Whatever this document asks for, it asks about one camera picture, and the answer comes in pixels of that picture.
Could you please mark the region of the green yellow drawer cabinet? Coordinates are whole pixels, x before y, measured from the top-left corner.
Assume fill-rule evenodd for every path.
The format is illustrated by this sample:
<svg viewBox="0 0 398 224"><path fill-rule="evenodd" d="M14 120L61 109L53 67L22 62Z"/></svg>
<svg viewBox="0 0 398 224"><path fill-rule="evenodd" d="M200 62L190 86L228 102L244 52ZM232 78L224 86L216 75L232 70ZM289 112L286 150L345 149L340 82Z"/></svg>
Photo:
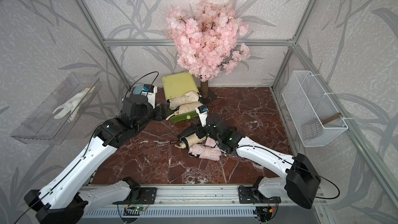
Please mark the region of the green yellow drawer cabinet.
<svg viewBox="0 0 398 224"><path fill-rule="evenodd" d="M194 77L189 72L162 78L165 99L169 104L171 122L181 122L198 117L196 109L202 105Z"/></svg>

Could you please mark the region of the beige umbrella with black trim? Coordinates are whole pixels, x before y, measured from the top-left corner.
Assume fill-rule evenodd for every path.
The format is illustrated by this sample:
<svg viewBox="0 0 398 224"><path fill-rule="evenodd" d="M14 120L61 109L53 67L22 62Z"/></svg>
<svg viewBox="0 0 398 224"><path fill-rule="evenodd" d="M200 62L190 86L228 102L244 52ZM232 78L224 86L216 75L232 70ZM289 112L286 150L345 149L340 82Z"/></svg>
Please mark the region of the beige umbrella with black trim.
<svg viewBox="0 0 398 224"><path fill-rule="evenodd" d="M189 149L195 144L204 142L207 139L206 136L199 138L195 133L189 136L182 136L174 146L179 149Z"/></svg>

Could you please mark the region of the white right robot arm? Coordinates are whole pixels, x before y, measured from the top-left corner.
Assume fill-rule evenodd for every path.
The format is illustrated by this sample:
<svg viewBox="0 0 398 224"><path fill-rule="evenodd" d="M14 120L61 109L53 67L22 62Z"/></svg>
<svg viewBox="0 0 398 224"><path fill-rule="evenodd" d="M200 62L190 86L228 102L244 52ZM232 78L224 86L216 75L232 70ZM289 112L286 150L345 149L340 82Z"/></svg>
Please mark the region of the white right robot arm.
<svg viewBox="0 0 398 224"><path fill-rule="evenodd" d="M228 126L217 114L199 114L200 134L216 141L222 152L251 160L280 178L279 183L260 180L256 190L266 198L288 197L296 205L311 209L321 183L321 177L303 154L284 154L267 148Z"/></svg>

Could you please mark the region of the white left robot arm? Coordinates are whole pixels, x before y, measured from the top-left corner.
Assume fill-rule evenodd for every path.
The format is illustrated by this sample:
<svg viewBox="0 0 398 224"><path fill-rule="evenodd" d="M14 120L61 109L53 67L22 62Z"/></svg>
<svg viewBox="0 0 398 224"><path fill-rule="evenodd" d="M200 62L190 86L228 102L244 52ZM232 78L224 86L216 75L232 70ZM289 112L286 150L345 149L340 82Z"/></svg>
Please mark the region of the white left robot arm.
<svg viewBox="0 0 398 224"><path fill-rule="evenodd" d="M109 204L132 203L141 198L141 186L130 177L83 192L81 187L121 146L152 121L165 120L168 103L151 104L147 96L132 94L123 100L120 114L99 125L80 154L41 190L24 197L41 224L76 224L89 212Z"/></svg>

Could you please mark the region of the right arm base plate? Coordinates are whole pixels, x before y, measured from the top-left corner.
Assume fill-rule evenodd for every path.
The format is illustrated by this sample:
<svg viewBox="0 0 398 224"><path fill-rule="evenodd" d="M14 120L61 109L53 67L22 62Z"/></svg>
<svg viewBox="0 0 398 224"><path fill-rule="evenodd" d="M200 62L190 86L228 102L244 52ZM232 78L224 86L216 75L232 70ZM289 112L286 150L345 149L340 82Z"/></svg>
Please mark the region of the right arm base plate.
<svg viewBox="0 0 398 224"><path fill-rule="evenodd" d="M282 202L280 197L267 198L256 188L243 185L238 187L238 196L241 204L280 204Z"/></svg>

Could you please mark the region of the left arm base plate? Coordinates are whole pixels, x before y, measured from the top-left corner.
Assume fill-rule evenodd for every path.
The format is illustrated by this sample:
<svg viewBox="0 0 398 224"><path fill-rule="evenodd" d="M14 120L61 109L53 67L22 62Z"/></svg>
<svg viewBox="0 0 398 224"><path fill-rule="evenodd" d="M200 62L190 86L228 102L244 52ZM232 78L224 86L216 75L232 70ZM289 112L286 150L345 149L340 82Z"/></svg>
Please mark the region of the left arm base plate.
<svg viewBox="0 0 398 224"><path fill-rule="evenodd" d="M143 204L153 205L157 194L157 188L144 187L140 190L134 189L123 201L114 202L113 205Z"/></svg>

